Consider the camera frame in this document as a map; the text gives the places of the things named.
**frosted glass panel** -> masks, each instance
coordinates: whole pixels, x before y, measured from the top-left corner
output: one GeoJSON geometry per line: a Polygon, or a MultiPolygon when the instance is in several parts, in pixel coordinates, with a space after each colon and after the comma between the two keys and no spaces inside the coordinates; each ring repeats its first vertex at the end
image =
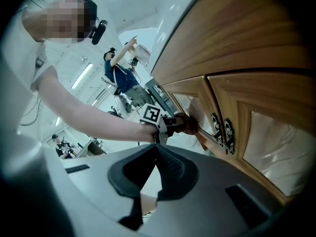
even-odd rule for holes
{"type": "Polygon", "coordinates": [[[179,94],[173,94],[182,107],[184,112],[194,117],[198,121],[198,125],[208,134],[214,134],[212,126],[210,125],[205,111],[203,110],[202,104],[197,97],[185,96],[179,94]]]}
{"type": "Polygon", "coordinates": [[[286,196],[302,191],[316,159],[316,138],[260,113],[251,113],[243,159],[286,196]]]}

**fluorescent light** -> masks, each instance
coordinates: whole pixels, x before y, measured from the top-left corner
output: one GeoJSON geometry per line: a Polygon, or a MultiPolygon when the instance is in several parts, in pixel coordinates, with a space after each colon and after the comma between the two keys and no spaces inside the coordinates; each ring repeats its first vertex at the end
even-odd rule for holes
{"type": "Polygon", "coordinates": [[[163,20],[160,22],[160,25],[159,25],[159,27],[158,27],[157,33],[159,32],[162,23],[163,23],[163,20]]]}
{"type": "Polygon", "coordinates": [[[60,121],[60,117],[57,118],[55,126],[59,124],[59,121],[60,121]]]}
{"type": "Polygon", "coordinates": [[[81,73],[81,75],[78,77],[78,79],[75,81],[74,85],[71,87],[71,89],[74,89],[77,87],[77,85],[79,84],[79,82],[82,80],[82,78],[84,77],[85,74],[87,74],[87,72],[89,71],[89,69],[91,69],[93,66],[92,63],[89,63],[88,66],[86,66],[86,68],[84,69],[84,71],[81,73]]]}

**ceiling light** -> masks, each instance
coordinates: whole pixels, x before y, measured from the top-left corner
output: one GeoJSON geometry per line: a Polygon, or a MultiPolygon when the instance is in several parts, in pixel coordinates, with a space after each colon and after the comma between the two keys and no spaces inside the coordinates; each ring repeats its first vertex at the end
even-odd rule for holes
{"type": "Polygon", "coordinates": [[[55,126],[58,126],[59,121],[60,121],[60,117],[57,118],[55,126]]]}
{"type": "Polygon", "coordinates": [[[93,66],[92,63],[89,63],[86,68],[84,69],[84,71],[81,73],[81,75],[78,77],[78,79],[75,81],[74,85],[71,87],[71,89],[74,89],[77,87],[77,85],[79,84],[79,82],[82,80],[82,78],[84,77],[85,74],[87,74],[87,72],[89,71],[89,69],[91,69],[93,66]]]}

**ornate black handle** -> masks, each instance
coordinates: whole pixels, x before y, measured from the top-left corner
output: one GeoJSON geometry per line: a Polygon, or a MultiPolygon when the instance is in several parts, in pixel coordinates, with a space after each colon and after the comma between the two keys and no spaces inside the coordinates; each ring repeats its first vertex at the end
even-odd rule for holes
{"type": "Polygon", "coordinates": [[[233,155],[235,153],[234,130],[228,118],[224,120],[224,127],[227,141],[226,144],[224,143],[224,147],[233,155]]]}
{"type": "Polygon", "coordinates": [[[211,137],[213,138],[213,140],[217,141],[218,145],[222,146],[223,139],[222,139],[221,125],[215,113],[212,114],[212,122],[215,128],[216,134],[211,135],[211,137]]]}
{"type": "Polygon", "coordinates": [[[221,125],[215,113],[212,114],[212,122],[215,128],[216,134],[211,135],[211,137],[215,141],[217,141],[219,146],[224,147],[233,155],[235,153],[235,141],[234,141],[234,130],[232,127],[232,123],[227,118],[224,120],[224,128],[225,128],[226,141],[227,141],[227,143],[225,143],[223,142],[221,125]]]}

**white robotic device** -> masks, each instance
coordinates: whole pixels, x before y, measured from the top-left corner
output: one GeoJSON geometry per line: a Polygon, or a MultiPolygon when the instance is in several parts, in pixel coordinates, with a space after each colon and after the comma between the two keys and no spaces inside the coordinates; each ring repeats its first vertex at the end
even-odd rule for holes
{"type": "Polygon", "coordinates": [[[162,110],[155,105],[145,104],[139,118],[145,123],[154,124],[159,132],[155,134],[157,144],[166,145],[168,137],[172,136],[173,128],[184,124],[182,118],[170,118],[162,115],[162,110]]]}

